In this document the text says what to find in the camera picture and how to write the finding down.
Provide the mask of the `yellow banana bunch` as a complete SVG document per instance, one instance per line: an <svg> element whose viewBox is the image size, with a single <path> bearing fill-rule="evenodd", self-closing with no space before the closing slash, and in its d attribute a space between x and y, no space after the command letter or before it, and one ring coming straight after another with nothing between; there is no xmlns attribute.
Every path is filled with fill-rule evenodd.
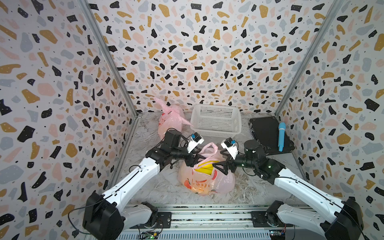
<svg viewBox="0 0 384 240"><path fill-rule="evenodd" d="M213 164L218 163L218 161L208 161L205 163L200 163L196 167L194 167L194 170L199 173L204 173L207 175L211 175L212 171L214 169Z"/></svg>

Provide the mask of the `pink plastic bag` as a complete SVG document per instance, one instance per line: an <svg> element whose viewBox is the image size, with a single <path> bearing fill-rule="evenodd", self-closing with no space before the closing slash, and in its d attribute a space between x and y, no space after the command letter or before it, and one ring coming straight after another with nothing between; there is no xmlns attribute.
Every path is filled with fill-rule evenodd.
<svg viewBox="0 0 384 240"><path fill-rule="evenodd" d="M204 146L199 154L206 157L206 159L199 161L194 167L208 161L221 162L224 160L218 146L214 143ZM233 173L229 172L226 176L214 168L212 174L207 175L196 172L194 167L187 167L185 163L182 163L178 173L178 181L192 193L209 196L227 194L234 189L236 179Z"/></svg>
<svg viewBox="0 0 384 240"><path fill-rule="evenodd" d="M165 136L166 131L170 128L174 128L181 132L183 125L192 125L189 121L186 120L183 109L178 105L168 106L159 98L155 98L155 101L157 104L160 104L163 109L163 113L159 119L158 126L158 135L160 139Z"/></svg>

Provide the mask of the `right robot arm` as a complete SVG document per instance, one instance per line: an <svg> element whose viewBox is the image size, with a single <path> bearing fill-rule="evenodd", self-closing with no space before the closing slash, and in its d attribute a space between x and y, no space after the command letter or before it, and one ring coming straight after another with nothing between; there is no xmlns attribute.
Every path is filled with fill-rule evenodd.
<svg viewBox="0 0 384 240"><path fill-rule="evenodd" d="M224 140L221 146L226 160L215 163L216 170L227 175L238 168L251 169L254 176L291 193L311 207L308 211L274 201L265 213L270 226L298 226L327 240L358 240L364 235L362 210L355 200L343 201L309 184L282 163L268 158L264 147L256 140L246 141L243 153L232 138Z"/></svg>

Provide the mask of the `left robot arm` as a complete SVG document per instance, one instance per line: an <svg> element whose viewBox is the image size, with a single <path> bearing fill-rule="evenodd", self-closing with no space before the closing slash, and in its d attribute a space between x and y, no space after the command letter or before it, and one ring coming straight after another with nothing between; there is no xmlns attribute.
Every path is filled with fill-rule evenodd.
<svg viewBox="0 0 384 240"><path fill-rule="evenodd" d="M166 166L172 167L178 160L189 167L196 164L202 159L198 146L203 142L198 133L185 137L174 128L168 129L163 139L119 183L101 195L94 192L88 197L81 233L97 240L115 240L126 229L158 226L158 208L148 202L132 208L127 208L127 204Z"/></svg>

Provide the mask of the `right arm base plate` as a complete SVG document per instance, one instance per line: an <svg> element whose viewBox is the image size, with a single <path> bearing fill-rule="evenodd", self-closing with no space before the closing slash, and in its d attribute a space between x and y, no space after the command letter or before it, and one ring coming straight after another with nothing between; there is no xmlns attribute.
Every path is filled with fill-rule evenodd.
<svg viewBox="0 0 384 240"><path fill-rule="evenodd" d="M294 226L292 224L284 224L277 216L269 214L266 211L252 211L251 221L254 228L283 228Z"/></svg>

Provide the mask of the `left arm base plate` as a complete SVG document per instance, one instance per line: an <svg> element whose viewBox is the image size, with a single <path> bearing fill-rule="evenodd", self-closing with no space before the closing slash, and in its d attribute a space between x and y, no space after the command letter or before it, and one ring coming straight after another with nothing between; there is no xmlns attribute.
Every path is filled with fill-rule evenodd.
<svg viewBox="0 0 384 240"><path fill-rule="evenodd" d="M169 229L172 222L172 213L171 212L158 212L152 214L150 219L145 224L137 225L133 228L139 228L143 230L151 229Z"/></svg>

